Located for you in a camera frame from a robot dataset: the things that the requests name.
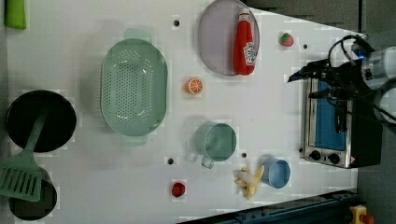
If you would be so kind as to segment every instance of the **black frying pan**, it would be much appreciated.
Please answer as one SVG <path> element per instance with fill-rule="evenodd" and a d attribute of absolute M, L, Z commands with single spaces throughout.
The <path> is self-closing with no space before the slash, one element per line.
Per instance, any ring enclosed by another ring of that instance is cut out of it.
<path fill-rule="evenodd" d="M 35 145 L 35 152 L 49 152 L 63 146 L 76 129 L 77 117 L 73 106 L 53 91 L 29 91 L 15 100 L 7 112 L 7 132 L 12 141 L 25 148 L 35 118 L 43 104 L 49 114 Z"/>

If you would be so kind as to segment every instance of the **oven knob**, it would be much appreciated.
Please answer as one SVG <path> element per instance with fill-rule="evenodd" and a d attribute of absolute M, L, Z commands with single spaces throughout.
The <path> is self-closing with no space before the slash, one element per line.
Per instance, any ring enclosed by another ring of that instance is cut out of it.
<path fill-rule="evenodd" d="M 337 154 L 335 154 L 335 153 L 331 154 L 331 155 L 328 157 L 328 159 L 330 160 L 330 162 L 331 162 L 332 164 L 337 164 L 338 162 L 340 162 L 340 157 L 339 157 Z"/>
<path fill-rule="evenodd" d="M 320 152 L 315 150 L 311 154 L 309 154 L 309 157 L 311 157 L 314 161 L 318 161 L 320 160 Z"/>

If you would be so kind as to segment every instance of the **measuring cup handle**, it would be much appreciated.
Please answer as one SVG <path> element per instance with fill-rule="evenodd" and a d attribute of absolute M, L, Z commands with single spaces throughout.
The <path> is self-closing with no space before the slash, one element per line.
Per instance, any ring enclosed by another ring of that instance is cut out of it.
<path fill-rule="evenodd" d="M 214 162 L 213 162 L 210 158 L 204 156 L 204 157 L 202 158 L 201 165 L 204 166 L 204 167 L 206 167 L 207 169 L 212 169 L 213 163 L 214 163 Z"/>

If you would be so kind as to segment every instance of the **white table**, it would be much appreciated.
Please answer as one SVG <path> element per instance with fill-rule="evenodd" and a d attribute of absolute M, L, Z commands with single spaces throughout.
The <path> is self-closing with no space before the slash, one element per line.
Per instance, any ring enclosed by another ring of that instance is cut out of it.
<path fill-rule="evenodd" d="M 36 155 L 59 195 L 57 207 L 41 221 L 176 223 L 356 188 L 357 170 L 300 159 L 304 84 L 286 83 L 309 61 L 326 57 L 330 45 L 350 32 L 253 10 L 261 29 L 255 73 L 221 76 L 204 65 L 197 51 L 198 22 L 210 2 L 27 2 L 28 30 L 7 30 L 10 102 L 30 90 L 53 90 L 78 115 L 75 134 L 64 147 Z M 175 19 L 180 19 L 179 28 L 173 27 Z M 169 68 L 165 119 L 142 147 L 125 146 L 99 107 L 102 60 L 127 28 L 149 29 Z M 292 48 L 277 44 L 282 32 L 295 37 Z M 203 80 L 202 95 L 190 97 L 182 90 L 189 77 Z M 223 120 L 238 134 L 233 156 L 212 170 L 201 166 L 202 156 L 196 158 L 191 143 L 208 119 Z M 11 143 L 11 150 L 19 149 Z M 283 189 L 262 183 L 248 201 L 233 182 L 234 173 L 243 166 L 255 171 L 265 155 L 290 163 L 290 182 Z M 166 163 L 170 157 L 176 164 Z M 175 200 L 170 188 L 177 179 L 186 183 L 187 193 Z"/>

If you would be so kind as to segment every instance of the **oval plate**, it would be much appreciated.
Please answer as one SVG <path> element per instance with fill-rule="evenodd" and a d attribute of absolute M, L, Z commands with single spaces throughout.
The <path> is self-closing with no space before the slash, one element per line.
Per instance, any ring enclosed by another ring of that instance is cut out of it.
<path fill-rule="evenodd" d="M 202 59 L 214 72 L 233 76 L 233 42 L 238 26 L 239 12 L 248 8 L 238 0 L 218 0 L 210 4 L 201 17 L 198 44 Z M 259 26 L 250 11 L 253 41 L 256 52 L 260 46 Z"/>
<path fill-rule="evenodd" d="M 168 70 L 149 42 L 130 38 L 116 44 L 103 61 L 101 109 L 107 124 L 127 136 L 154 131 L 166 112 Z"/>

